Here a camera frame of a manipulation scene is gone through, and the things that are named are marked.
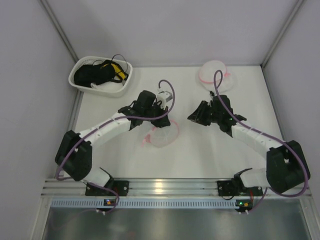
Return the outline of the white mesh laundry bag front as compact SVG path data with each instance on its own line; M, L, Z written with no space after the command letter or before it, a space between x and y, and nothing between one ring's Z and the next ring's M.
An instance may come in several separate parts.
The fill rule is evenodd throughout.
M152 145L156 148L163 148L172 144L180 134L180 128L176 121L169 120L170 125L166 127L153 126L142 140L141 146L146 144Z

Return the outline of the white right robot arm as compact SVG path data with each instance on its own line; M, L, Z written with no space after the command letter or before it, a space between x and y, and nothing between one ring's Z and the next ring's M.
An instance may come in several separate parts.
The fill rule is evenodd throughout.
M213 96L211 101L202 101L188 116L188 120L209 126L217 124L231 138L243 142L265 161L260 169L246 168L233 177L243 188L270 188L278 194L303 184L308 187L311 178L301 145L291 140L285 142L249 126L247 119L234 114L226 95Z

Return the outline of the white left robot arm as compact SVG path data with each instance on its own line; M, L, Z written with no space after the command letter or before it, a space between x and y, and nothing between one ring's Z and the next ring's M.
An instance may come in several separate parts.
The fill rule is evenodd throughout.
M94 151L123 133L149 122L157 128L170 126L168 103L175 102L175 93L161 90L154 94L143 90L137 100L120 108L107 120L86 130L70 130L63 136L55 162L58 181L74 180L99 187L112 182L112 175L94 161Z

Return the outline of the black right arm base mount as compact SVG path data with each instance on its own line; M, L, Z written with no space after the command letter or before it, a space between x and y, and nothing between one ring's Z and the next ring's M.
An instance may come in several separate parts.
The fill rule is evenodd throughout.
M218 180L216 183L220 197L260 197L263 195L260 187L244 187L235 179Z

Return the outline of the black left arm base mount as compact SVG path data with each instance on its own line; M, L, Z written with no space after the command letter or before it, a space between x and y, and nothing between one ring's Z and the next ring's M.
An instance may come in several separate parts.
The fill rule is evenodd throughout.
M115 196L117 193L120 197L127 196L129 192L130 182L127 180L115 180L111 179L103 189L101 187L93 186L92 184L87 184L85 189L85 196L90 197L104 197L104 196Z

